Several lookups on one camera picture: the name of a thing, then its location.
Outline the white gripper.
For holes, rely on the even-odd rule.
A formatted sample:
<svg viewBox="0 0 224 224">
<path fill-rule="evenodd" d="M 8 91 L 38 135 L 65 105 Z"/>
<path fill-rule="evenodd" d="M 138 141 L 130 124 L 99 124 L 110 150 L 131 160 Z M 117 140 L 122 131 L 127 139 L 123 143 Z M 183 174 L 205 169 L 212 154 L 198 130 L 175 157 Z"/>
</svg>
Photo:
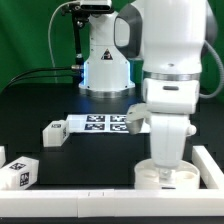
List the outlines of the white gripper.
<svg viewBox="0 0 224 224">
<path fill-rule="evenodd" d="M 162 113 L 151 114 L 150 130 L 151 158 L 159 168 L 178 167 L 186 138 L 197 131 L 188 115 Z"/>
</svg>

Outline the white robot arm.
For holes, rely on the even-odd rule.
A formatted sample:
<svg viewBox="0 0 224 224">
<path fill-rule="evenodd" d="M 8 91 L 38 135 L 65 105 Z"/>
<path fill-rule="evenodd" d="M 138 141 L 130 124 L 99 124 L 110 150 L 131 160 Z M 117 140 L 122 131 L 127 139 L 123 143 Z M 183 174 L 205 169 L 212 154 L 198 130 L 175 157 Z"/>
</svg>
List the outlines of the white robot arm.
<svg viewBox="0 0 224 224">
<path fill-rule="evenodd" d="M 189 116 L 199 98 L 201 57 L 216 38 L 208 0 L 135 0 L 89 21 L 80 90 L 97 97 L 128 92 L 135 87 L 129 61 L 142 60 L 143 102 L 129 108 L 126 124 L 137 134 L 146 122 L 154 165 L 176 168 L 186 137 L 196 132 Z"/>
</svg>

